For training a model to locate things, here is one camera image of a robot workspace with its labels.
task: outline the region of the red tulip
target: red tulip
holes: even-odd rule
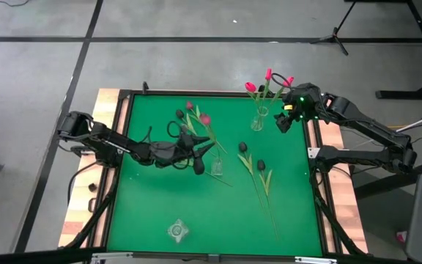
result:
[[[187,109],[188,110],[193,109],[193,104],[190,101],[187,102]]]
[[[267,75],[264,78],[267,79],[267,81],[271,79],[271,68],[268,68]]]
[[[199,119],[204,125],[210,125],[211,117],[207,114],[200,114]]]
[[[255,84],[252,84],[251,82],[245,83],[245,88],[249,92],[255,92],[256,91]]]
[[[284,81],[284,86],[291,87],[292,82],[294,81],[294,77],[289,77],[287,81]]]

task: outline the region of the flower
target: flower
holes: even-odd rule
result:
[[[190,101],[187,102],[187,109],[188,110],[193,109],[193,104]]]
[[[199,119],[204,125],[210,125],[211,123],[211,118],[207,114],[200,114]]]
[[[267,81],[271,79],[271,68],[268,68],[267,75],[264,78],[267,79]]]
[[[183,112],[182,112],[182,110],[180,110],[180,109],[177,109],[176,111],[175,111],[175,114],[176,114],[176,116],[179,118],[179,119],[182,119],[185,115],[183,114]]]
[[[263,171],[264,168],[266,168],[266,166],[264,165],[264,161],[263,160],[258,160],[256,162],[256,167],[258,168],[259,171]]]
[[[240,142],[239,143],[239,150],[240,150],[240,152],[247,151],[247,144],[245,142]]]
[[[291,87],[291,84],[292,84],[292,82],[294,81],[294,77],[289,77],[288,79],[287,79],[287,81],[284,81],[284,86],[286,86],[286,87]]]
[[[245,83],[245,88],[249,92],[255,92],[256,91],[255,84],[252,84],[251,82]]]

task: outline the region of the green table surface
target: green table surface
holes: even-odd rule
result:
[[[178,120],[187,101],[211,117],[211,126],[227,154],[222,154],[223,184],[213,177],[195,175],[190,167],[158,169],[141,166],[125,155],[107,248],[109,251],[175,252],[209,254],[255,254],[321,256],[312,189],[308,181],[308,159],[303,127],[294,123],[287,133],[275,125],[275,103],[264,120],[262,131],[250,128],[256,107],[250,98],[136,95],[128,136],[142,140],[152,126],[152,141],[174,141],[167,123]],[[206,131],[193,121],[199,135]],[[256,161],[264,159],[273,170],[270,207],[278,237],[270,218],[261,180],[256,175],[264,208],[251,175],[237,157],[239,142],[246,142]],[[203,158],[210,171],[214,157]],[[181,219],[190,232],[180,242],[167,229]]]

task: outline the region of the gray floor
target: gray floor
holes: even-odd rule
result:
[[[416,1],[422,14],[422,1]],[[0,4],[0,36],[86,34],[94,0],[32,0]],[[110,0],[95,36],[318,37],[328,34],[348,9],[343,1]],[[405,4],[359,4],[343,37],[420,37]],[[367,115],[388,125],[422,117],[422,101],[377,100],[378,89],[422,86],[422,45],[351,44],[344,56],[336,45],[278,43],[92,43],[72,110],[91,112],[99,88],[241,90],[260,82],[267,67],[349,98]],[[80,43],[0,43],[0,253],[8,252],[53,131],[81,48]],[[343,132],[347,147],[365,140]],[[422,129],[411,132],[422,136]],[[372,145],[361,149],[372,149]],[[415,144],[422,164],[422,141]],[[66,189],[78,159],[59,151],[53,164],[28,250],[56,248],[66,211]],[[384,177],[381,170],[358,175],[355,184]],[[405,258],[392,241],[405,217],[373,217],[375,205],[394,205],[398,195],[360,202],[369,250]]]

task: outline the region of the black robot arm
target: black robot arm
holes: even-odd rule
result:
[[[170,136],[172,136],[169,132],[171,124],[177,123],[168,124],[167,131]],[[190,135],[182,128],[179,129],[178,135],[172,136],[177,138],[175,143],[145,142],[144,140],[136,142],[100,122],[95,122],[90,115],[77,111],[70,112],[64,118],[58,130],[58,136],[65,141],[82,143],[87,150],[95,153],[97,162],[103,166],[118,166],[120,163],[118,154],[125,152],[141,165],[154,164],[158,168],[174,166],[177,169],[184,169],[186,166],[177,167],[175,164],[193,159],[193,169],[198,175],[204,172],[201,157],[214,145],[210,143],[195,150],[196,145],[205,143],[210,138]]]
[[[416,153],[410,136],[367,117],[346,98],[323,95],[319,87],[308,83],[293,87],[283,96],[283,102],[288,114],[275,116],[276,125],[283,133],[289,130],[293,121],[324,120],[355,129],[385,146],[381,151],[338,150],[332,146],[321,146],[311,154],[320,172],[329,172],[337,163],[379,166],[393,173],[408,173],[413,168]]]

